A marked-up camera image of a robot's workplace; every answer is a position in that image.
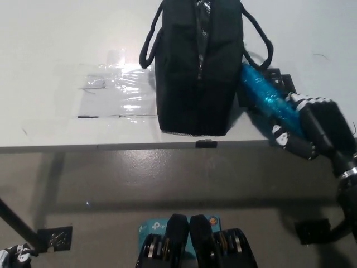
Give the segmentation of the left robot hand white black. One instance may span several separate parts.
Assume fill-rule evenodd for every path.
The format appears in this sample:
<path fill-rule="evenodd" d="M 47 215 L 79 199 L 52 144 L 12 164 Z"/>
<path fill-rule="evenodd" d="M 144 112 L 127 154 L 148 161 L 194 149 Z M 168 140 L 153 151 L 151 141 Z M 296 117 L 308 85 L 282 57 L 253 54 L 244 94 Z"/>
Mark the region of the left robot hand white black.
<path fill-rule="evenodd" d="M 33 257 L 39 253 L 27 243 L 1 250 L 1 268 L 30 268 Z"/>

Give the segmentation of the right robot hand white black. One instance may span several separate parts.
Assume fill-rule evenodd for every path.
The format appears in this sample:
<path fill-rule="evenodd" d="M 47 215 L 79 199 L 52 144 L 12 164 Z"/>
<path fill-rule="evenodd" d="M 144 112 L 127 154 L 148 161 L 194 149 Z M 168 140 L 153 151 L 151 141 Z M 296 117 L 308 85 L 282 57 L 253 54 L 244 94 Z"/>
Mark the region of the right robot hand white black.
<path fill-rule="evenodd" d="M 339 179 L 356 176 L 355 138 L 337 103 L 297 93 L 289 93 L 285 101 L 292 117 L 269 118 L 276 144 L 307 160 L 328 158 Z"/>

